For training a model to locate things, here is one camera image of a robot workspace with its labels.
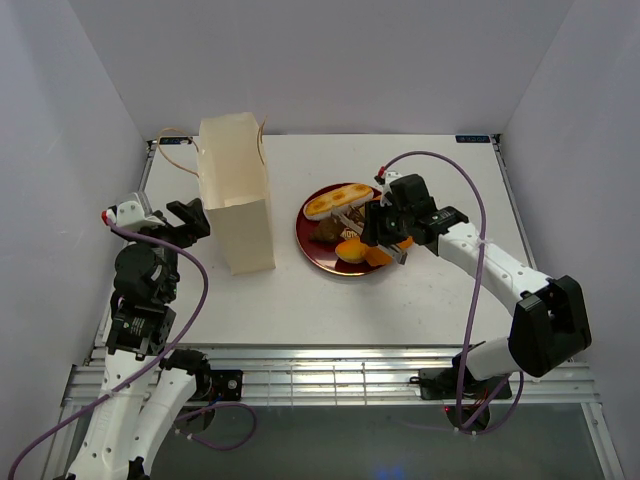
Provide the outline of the orange loaf bread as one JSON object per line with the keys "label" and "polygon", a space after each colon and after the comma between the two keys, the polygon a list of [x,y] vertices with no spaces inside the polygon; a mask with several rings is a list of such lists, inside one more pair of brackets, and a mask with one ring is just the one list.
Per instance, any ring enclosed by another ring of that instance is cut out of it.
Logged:
{"label": "orange loaf bread", "polygon": [[364,260],[371,267],[385,266],[392,262],[403,265],[406,262],[407,250],[413,244],[413,239],[409,237],[393,247],[368,247],[364,254]]}

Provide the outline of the brown chocolate bread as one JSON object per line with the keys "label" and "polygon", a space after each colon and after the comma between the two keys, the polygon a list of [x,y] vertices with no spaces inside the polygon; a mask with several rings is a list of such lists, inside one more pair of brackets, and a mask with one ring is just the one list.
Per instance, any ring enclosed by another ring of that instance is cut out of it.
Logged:
{"label": "brown chocolate bread", "polygon": [[340,242],[344,224],[334,217],[328,217],[321,220],[309,235],[309,240],[318,243],[335,244]]}

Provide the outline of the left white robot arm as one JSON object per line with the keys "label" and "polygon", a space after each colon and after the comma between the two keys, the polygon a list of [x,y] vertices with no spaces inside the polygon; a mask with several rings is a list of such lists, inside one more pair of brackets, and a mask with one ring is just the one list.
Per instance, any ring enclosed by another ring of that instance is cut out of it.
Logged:
{"label": "left white robot arm", "polygon": [[142,193],[103,212],[112,232],[127,240],[115,260],[111,327],[105,369],[88,430],[69,479],[148,479],[166,434],[189,399],[205,397],[212,376],[203,354],[176,349],[169,335],[171,303],[180,280],[178,259],[209,236],[202,202],[173,201],[170,224]]}

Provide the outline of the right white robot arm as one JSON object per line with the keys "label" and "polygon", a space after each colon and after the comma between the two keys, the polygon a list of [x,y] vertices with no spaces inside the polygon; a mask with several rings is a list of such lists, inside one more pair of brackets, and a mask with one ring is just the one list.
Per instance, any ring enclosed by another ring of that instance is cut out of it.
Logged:
{"label": "right white robot arm", "polygon": [[489,379],[514,372],[540,378],[591,346],[583,291],[575,279],[552,278],[482,239],[459,210],[438,208],[417,174],[390,171],[376,180],[383,191],[365,205],[363,243],[391,248],[411,239],[474,277],[512,316],[507,336],[459,353],[434,385],[474,397]]}

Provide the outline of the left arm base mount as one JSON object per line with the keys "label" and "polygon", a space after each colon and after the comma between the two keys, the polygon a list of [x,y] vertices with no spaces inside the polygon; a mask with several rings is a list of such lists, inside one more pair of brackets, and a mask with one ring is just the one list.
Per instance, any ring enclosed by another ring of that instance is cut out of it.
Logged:
{"label": "left arm base mount", "polygon": [[244,372],[242,370],[211,370],[206,368],[196,374],[194,401],[240,401]]}

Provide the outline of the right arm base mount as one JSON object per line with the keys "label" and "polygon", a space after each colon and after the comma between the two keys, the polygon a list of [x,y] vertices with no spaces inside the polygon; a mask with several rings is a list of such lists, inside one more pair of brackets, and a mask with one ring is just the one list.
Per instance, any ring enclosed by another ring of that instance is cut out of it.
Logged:
{"label": "right arm base mount", "polygon": [[[422,400],[454,400],[456,398],[460,357],[460,354],[456,355],[447,368],[422,368],[409,379],[410,384],[419,387]],[[465,369],[462,398],[486,398],[504,378],[506,375],[476,380],[468,369]]]}

